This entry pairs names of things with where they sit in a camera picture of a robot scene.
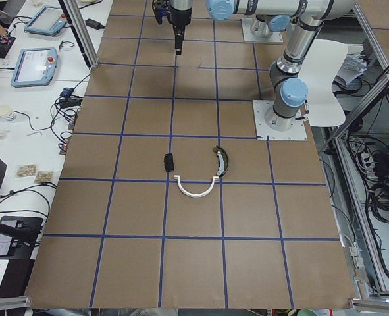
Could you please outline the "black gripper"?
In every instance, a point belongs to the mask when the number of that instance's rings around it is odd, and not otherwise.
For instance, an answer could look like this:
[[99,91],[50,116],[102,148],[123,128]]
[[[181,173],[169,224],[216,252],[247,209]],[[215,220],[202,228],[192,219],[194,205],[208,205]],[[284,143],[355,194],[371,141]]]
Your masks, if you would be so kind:
[[192,0],[171,0],[170,20],[174,30],[174,48],[176,55],[182,54],[185,27],[191,22]]

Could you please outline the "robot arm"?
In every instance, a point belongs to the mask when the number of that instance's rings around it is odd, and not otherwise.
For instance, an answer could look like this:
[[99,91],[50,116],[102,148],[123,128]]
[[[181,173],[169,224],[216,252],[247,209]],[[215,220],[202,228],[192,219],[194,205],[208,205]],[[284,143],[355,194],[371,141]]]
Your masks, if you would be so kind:
[[250,26],[250,32],[258,38],[265,38],[275,32],[284,31],[289,23],[288,15],[256,15]]
[[276,100],[265,120],[273,130],[291,129],[299,108],[305,103],[308,88],[298,78],[304,58],[322,25],[347,13],[355,1],[206,1],[213,20],[223,21],[233,14],[296,17],[297,22],[287,47],[269,70]]

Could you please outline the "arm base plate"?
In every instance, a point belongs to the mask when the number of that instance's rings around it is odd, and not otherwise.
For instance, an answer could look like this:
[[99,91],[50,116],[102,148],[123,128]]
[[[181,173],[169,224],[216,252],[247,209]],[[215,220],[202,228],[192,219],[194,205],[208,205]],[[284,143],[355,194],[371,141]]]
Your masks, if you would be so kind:
[[252,103],[258,140],[307,141],[299,109],[294,117],[282,118],[274,112],[274,101],[253,100]]
[[246,43],[264,43],[281,45],[283,43],[281,32],[270,31],[266,22],[254,18],[242,18],[242,32]]

